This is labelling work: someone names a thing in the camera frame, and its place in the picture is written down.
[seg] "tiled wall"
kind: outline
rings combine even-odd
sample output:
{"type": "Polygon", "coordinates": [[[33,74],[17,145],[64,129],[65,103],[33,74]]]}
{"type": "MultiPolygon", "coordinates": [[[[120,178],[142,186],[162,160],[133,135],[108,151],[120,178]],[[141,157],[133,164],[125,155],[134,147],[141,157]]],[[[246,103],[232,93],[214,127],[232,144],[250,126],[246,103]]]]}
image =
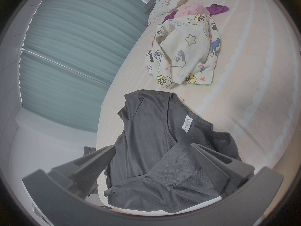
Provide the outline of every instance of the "tiled wall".
{"type": "Polygon", "coordinates": [[[0,44],[0,168],[8,181],[8,161],[18,130],[15,116],[21,109],[18,69],[21,45],[32,15],[42,0],[28,0],[0,44]]]}

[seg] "bed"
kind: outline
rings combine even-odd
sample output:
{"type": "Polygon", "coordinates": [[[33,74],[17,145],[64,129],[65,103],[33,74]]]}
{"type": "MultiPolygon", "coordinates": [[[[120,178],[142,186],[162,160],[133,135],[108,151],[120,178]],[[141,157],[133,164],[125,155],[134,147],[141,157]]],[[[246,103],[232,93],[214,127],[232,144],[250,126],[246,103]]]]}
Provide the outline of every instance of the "bed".
{"type": "MultiPolygon", "coordinates": [[[[255,167],[273,168],[298,126],[301,109],[300,44],[289,22],[272,0],[187,0],[179,8],[203,1],[228,6],[213,16],[221,38],[210,86],[181,84],[161,88],[145,67],[145,54],[164,14],[149,24],[118,71],[102,103],[97,149],[115,143],[123,131],[117,112],[124,95],[138,89],[175,92],[194,113],[229,132],[241,159],[255,167]]],[[[103,202],[103,173],[98,178],[103,202]]]]}

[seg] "curtain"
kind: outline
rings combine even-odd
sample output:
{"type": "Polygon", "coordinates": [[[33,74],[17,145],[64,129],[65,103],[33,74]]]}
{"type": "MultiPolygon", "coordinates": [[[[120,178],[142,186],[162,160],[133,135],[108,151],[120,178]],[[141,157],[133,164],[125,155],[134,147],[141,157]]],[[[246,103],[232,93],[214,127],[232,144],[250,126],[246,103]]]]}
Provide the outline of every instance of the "curtain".
{"type": "Polygon", "coordinates": [[[20,60],[22,107],[97,132],[101,103],[145,30],[141,0],[43,0],[20,60]]]}

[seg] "bed sheet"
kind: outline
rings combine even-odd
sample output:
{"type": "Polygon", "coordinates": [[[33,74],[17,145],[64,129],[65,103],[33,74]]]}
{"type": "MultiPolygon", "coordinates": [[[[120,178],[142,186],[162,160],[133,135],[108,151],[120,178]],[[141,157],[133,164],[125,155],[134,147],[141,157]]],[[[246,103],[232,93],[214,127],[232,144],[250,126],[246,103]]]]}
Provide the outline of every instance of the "bed sheet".
{"type": "MultiPolygon", "coordinates": [[[[286,150],[301,108],[300,44],[289,22],[272,0],[187,0],[180,8],[203,1],[228,6],[213,16],[221,38],[212,85],[161,88],[145,66],[150,37],[162,15],[137,41],[118,71],[102,103],[97,149],[115,143],[123,131],[117,112],[124,95],[138,89],[175,92],[215,131],[229,132],[241,159],[255,167],[273,167],[286,150]]],[[[99,195],[104,175],[98,179],[99,195]]]]}

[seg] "white cartoon towel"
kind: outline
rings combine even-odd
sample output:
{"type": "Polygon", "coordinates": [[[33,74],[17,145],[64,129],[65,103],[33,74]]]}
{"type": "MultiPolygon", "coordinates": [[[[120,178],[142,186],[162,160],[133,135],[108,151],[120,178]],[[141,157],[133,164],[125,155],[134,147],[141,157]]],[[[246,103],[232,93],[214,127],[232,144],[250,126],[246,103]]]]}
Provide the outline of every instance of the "white cartoon towel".
{"type": "Polygon", "coordinates": [[[145,63],[163,88],[183,81],[211,85],[219,50],[220,38],[213,19],[190,15],[158,25],[145,63]]]}

